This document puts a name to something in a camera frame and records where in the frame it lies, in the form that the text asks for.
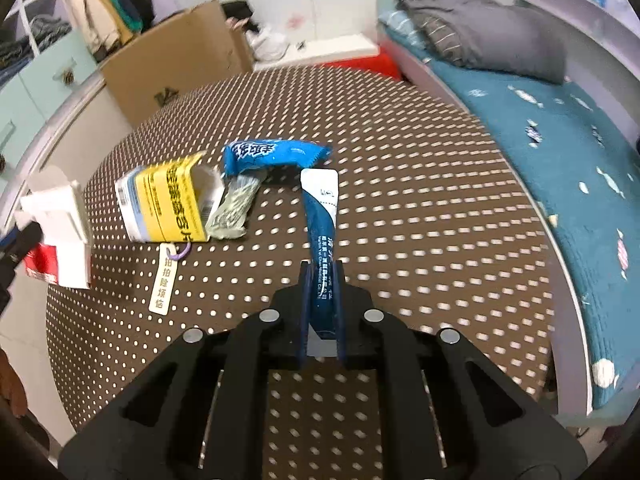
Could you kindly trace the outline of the lilac mint wardrobe cabinet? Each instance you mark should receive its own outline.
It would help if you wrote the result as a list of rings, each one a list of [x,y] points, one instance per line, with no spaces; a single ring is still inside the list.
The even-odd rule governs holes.
[[[35,35],[36,18],[70,23],[66,0],[14,0],[1,21],[1,40],[26,50],[1,71],[1,231],[27,192],[27,179],[49,164],[86,183],[131,131],[79,30],[49,47]]]

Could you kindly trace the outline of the mint green bunk bed frame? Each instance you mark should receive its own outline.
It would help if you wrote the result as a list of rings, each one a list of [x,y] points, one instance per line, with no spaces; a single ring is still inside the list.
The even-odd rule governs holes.
[[[639,363],[593,408],[582,314],[550,223],[480,118],[434,81],[435,92],[380,84],[350,149],[375,298],[419,332],[458,330],[534,399],[554,378],[561,424],[620,426],[639,401]]]

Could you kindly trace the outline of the blue white tube wrapper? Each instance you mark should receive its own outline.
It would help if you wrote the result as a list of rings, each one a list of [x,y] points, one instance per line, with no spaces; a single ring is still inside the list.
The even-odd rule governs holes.
[[[311,256],[309,322],[321,339],[335,337],[333,261],[338,205],[338,174],[334,169],[303,169],[300,185]]]

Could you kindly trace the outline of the brown polka dot tablecloth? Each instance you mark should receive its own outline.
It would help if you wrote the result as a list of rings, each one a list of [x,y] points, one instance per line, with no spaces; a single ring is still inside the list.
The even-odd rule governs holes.
[[[52,288],[70,479],[563,479],[548,240],[480,122],[334,67],[188,93]]]

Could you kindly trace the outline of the red stool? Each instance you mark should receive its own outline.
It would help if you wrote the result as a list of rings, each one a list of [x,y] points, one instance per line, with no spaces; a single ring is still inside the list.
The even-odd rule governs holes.
[[[324,62],[322,66],[350,68],[351,70],[365,70],[396,80],[402,79],[402,73],[393,58],[381,49],[377,55],[362,56],[361,58],[350,58],[349,60],[339,60]]]

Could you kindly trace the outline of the white red medicine box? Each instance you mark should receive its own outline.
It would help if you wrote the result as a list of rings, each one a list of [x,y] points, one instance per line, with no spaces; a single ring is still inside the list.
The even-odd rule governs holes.
[[[28,192],[18,201],[19,228],[40,225],[42,240],[25,260],[31,278],[66,288],[88,289],[91,283],[92,229],[80,184],[49,166],[27,179]]]

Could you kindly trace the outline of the blue snack wrapper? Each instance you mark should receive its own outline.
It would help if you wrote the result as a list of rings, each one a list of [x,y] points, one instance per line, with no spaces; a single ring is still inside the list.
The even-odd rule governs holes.
[[[224,148],[224,173],[236,177],[271,167],[312,168],[331,155],[329,145],[297,140],[234,141]]]

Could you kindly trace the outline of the hanging jackets on rail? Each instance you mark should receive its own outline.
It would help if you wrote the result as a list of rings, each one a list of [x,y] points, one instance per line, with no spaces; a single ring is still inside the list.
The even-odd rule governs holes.
[[[152,0],[64,1],[73,28],[79,30],[97,61],[125,47],[155,20]]]

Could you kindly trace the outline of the white paper tag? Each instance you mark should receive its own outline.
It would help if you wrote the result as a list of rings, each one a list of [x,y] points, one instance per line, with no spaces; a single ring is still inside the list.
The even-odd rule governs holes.
[[[178,270],[177,249],[174,244],[160,244],[158,250],[158,267],[155,274],[149,311],[153,314],[168,315],[171,304],[172,289]]]

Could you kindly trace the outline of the teal bed mattress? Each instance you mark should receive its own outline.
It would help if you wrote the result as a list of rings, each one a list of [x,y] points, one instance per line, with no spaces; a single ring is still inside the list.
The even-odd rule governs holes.
[[[637,152],[573,81],[472,70],[390,41],[480,118],[546,215],[582,314],[592,406],[605,408],[639,363]]]

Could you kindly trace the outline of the blue striped pillow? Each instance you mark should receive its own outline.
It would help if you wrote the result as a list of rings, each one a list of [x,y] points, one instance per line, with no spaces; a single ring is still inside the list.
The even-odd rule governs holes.
[[[409,15],[403,10],[384,11],[378,16],[378,22],[385,27],[388,36],[411,51],[424,55],[433,52],[424,32],[413,24]]]

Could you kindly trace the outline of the grey folded duvet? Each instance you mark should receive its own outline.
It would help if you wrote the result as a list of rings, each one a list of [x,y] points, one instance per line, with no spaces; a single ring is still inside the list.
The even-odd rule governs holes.
[[[397,0],[427,49],[455,66],[562,84],[566,53],[548,18],[494,0]]]

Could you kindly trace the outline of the yellow white medicine box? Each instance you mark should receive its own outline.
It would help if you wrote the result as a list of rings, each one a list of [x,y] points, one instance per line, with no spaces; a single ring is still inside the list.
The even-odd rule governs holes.
[[[115,194],[130,240],[138,243],[201,243],[206,221],[224,197],[218,168],[202,152],[162,164],[139,166],[115,181]]]

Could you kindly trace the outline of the green silver wrapper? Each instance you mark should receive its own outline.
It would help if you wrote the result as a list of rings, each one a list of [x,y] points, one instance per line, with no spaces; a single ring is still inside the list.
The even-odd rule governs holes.
[[[267,170],[248,170],[228,180],[224,199],[207,219],[205,231],[215,240],[238,240],[246,234],[245,223]]]

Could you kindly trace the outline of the brown cardboard box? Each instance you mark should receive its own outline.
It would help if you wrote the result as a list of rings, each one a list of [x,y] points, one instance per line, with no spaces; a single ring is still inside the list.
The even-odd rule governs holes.
[[[252,70],[243,31],[230,27],[219,0],[166,18],[100,68],[107,89],[134,126],[192,90]]]

